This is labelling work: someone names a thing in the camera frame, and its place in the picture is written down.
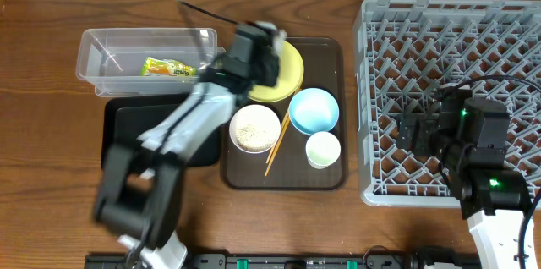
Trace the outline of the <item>blue bowl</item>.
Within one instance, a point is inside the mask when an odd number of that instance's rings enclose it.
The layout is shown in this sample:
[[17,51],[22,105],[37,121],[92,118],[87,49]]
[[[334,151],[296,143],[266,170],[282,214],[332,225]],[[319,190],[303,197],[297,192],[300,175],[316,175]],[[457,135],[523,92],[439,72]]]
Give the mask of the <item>blue bowl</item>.
[[331,131],[340,117],[336,98],[320,88],[298,92],[290,101],[287,111],[293,127],[303,135]]

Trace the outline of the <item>white cup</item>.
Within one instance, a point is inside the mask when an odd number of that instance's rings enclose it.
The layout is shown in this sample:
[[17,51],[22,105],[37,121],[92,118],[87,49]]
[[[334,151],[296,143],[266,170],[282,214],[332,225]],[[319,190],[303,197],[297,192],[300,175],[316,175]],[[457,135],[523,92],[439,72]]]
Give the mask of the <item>white cup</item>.
[[324,169],[338,160],[341,144],[332,133],[318,132],[307,140],[305,152],[311,167]]

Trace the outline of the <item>yellow-green snack wrapper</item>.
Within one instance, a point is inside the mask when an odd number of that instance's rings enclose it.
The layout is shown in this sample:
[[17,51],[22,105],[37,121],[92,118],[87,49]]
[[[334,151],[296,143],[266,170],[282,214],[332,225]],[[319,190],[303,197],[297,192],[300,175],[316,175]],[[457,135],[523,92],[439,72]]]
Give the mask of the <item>yellow-green snack wrapper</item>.
[[141,70],[142,76],[194,77],[197,68],[180,61],[148,57]]

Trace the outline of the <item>white rice pile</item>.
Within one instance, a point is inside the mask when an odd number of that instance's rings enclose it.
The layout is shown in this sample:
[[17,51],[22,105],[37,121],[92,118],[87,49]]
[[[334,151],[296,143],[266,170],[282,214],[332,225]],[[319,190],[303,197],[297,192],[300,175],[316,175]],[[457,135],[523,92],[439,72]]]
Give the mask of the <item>white rice pile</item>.
[[241,149],[262,152],[274,145],[276,133],[264,123],[241,121],[237,124],[235,137]]

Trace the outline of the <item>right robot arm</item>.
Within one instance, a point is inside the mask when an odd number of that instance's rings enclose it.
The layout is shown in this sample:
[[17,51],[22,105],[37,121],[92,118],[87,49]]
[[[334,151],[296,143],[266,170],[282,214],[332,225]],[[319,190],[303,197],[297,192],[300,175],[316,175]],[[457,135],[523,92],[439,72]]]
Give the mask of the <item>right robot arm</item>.
[[476,97],[476,79],[438,88],[437,116],[403,113],[396,145],[434,157],[443,182],[459,201],[483,268],[535,268],[533,214],[540,197],[505,166],[511,116],[506,105]]

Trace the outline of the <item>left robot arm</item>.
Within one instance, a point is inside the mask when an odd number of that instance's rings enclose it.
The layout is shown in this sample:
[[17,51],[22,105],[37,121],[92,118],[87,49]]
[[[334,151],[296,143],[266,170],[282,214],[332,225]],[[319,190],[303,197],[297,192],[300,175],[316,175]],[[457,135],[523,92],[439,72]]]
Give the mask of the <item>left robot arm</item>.
[[213,59],[179,107],[136,140],[109,147],[93,219],[134,239],[120,267],[182,267],[176,228],[187,163],[254,86],[276,85],[286,39],[269,22],[239,24],[229,51]]

